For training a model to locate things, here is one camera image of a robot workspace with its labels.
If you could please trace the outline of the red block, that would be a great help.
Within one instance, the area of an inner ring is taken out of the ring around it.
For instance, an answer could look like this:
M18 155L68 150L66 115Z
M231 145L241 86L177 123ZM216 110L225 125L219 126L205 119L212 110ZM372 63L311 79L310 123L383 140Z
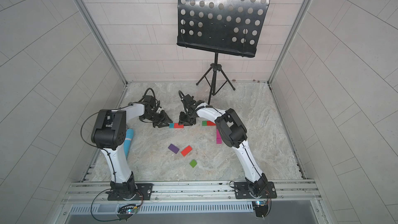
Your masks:
M184 125L183 125L183 124L174 123L173 128L174 128L174 129L183 129L183 128L184 128Z
M207 121L207 126L215 126L216 124L212 121Z
M188 145L185 149L183 149L181 151L181 154L183 157L185 157L186 155L188 155L190 152L192 151L192 147L190 145Z

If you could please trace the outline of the dark purple block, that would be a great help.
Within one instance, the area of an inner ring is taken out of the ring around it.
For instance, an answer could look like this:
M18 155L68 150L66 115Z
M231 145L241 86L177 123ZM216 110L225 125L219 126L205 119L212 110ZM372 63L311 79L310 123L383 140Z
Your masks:
M170 144L168 149L172 151L174 154L178 154L178 152L180 151L180 149L173 144Z

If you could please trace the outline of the magenta long block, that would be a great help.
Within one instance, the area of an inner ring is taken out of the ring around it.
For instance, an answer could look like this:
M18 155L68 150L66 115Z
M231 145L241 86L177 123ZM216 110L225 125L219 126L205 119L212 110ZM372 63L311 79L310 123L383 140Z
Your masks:
M219 130L218 129L216 129L216 134L217 134L217 139L221 139L221 135L220 135L220 133L219 133Z

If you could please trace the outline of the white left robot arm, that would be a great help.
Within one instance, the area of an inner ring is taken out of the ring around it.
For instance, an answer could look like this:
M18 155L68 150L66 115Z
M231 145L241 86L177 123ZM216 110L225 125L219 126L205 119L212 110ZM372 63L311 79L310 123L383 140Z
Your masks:
M131 199L138 192L134 174L127 164L124 152L126 122L134 118L147 120L153 127L159 128L168 127L173 122L159 101L152 95L146 95L126 107L100 110L91 134L92 143L105 156L111 172L109 195L123 199Z

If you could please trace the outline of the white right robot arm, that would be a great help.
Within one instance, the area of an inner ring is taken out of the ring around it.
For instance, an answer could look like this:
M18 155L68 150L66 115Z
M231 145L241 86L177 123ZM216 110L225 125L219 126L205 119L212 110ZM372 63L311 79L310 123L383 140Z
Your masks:
M219 110L202 100L178 92L184 111L180 113L179 124L193 125L198 117L207 119L216 125L222 141L232 148L245 173L248 190L255 198L262 197L267 189L268 180L255 161L247 141L247 129L234 109Z

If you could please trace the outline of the blue flat object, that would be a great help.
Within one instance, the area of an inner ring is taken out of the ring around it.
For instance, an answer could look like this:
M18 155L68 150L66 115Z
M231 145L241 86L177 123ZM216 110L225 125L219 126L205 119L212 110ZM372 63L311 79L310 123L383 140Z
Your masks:
M126 157L129 154L129 150L130 150L130 146L131 146L131 142L132 142L133 138L134 138L134 130L133 129L127 129L125 140L124 140L124 143L123 143L124 154L125 154Z

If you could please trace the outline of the light green block front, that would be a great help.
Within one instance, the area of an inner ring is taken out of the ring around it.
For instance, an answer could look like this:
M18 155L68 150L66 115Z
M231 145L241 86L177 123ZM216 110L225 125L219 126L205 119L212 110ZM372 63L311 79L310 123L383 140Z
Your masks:
M197 164L198 164L197 161L194 160L194 159L189 163L189 165L190 165L192 168L195 168Z

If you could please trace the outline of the left circuit board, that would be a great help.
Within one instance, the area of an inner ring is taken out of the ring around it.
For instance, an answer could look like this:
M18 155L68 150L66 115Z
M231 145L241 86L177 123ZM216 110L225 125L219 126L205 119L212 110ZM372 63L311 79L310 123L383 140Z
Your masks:
M141 208L141 206L136 205L136 204L128 204L128 205L122 206L117 211L117 217L119 218L119 221L122 221L122 220L127 221L133 215L137 214L138 211L140 210L140 208Z

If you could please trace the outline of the circuit board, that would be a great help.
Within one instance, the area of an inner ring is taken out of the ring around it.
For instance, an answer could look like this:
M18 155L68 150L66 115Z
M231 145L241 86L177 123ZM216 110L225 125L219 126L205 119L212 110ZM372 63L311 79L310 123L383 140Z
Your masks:
M266 201L252 201L252 208L257 218L265 218L269 214L269 205Z
M141 206L136 205L136 204L128 204L128 205L122 206L117 211L117 217L119 218L119 221L122 221L122 220L127 221L133 215L137 214L138 211L140 210L140 208L141 208Z

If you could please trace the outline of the black music stand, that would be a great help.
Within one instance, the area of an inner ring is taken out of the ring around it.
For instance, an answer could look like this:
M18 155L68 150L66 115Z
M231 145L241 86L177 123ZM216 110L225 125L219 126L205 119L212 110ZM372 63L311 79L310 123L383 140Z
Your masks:
M178 0L177 45L213 52L209 96L219 92L220 54L253 58L271 0Z

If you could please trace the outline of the right circuit board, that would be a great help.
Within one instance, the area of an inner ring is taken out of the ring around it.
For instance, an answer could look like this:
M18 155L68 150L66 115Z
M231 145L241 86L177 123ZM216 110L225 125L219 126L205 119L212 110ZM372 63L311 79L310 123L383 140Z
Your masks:
M269 214L269 205L266 201L252 201L252 208L257 218L265 218Z

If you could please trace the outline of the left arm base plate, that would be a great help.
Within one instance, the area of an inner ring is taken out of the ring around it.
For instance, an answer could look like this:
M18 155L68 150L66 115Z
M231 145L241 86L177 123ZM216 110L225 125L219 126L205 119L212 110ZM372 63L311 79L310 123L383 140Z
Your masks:
M137 183L132 188L122 186L121 188L111 188L106 191L108 201L140 201L150 200L153 190L152 183Z

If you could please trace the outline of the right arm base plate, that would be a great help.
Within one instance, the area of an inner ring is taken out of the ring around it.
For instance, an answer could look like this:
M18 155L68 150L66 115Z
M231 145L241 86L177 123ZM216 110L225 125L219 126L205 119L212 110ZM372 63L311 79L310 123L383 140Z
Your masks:
M274 183L268 181L267 184L255 186L248 181L230 181L229 186L234 189L236 199L276 199L277 193Z

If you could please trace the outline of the aluminium frame rail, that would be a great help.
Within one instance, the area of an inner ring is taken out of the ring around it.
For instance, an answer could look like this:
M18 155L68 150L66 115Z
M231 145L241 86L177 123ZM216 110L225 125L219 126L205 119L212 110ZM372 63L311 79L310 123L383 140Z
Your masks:
M253 197L244 181L154 181L137 182L140 191L131 202L227 202L321 200L314 180L275 180L260 197ZM108 182L72 183L62 204L109 203Z

